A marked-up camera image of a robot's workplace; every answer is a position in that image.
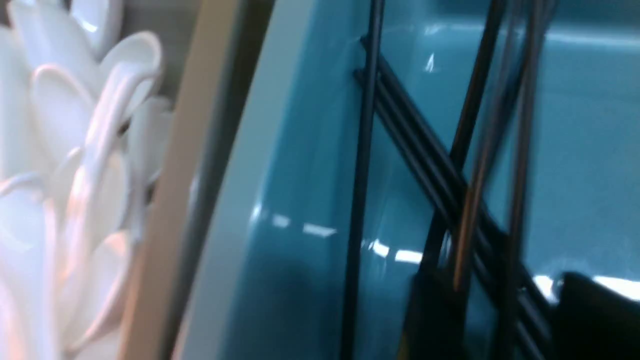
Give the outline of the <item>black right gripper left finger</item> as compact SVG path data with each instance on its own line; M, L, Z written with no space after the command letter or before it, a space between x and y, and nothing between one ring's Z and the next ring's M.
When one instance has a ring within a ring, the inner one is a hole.
M469 360L462 302L438 269L413 278L398 345L399 360Z

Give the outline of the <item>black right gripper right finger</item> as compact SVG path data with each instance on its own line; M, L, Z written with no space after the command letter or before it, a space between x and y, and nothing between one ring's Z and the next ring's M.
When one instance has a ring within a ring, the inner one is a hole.
M586 275L566 272L551 313L558 360L638 360L640 306Z

